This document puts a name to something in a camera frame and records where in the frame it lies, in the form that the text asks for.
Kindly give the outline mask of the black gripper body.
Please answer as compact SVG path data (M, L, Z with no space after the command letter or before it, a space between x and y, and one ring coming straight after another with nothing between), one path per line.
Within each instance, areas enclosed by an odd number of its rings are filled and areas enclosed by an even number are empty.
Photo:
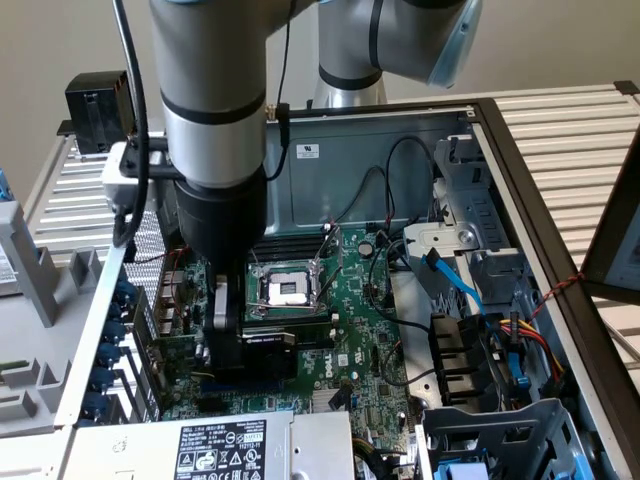
M182 238L205 258L216 274L242 264L262 238L267 222L265 170L228 188L205 188L187 181L174 183Z

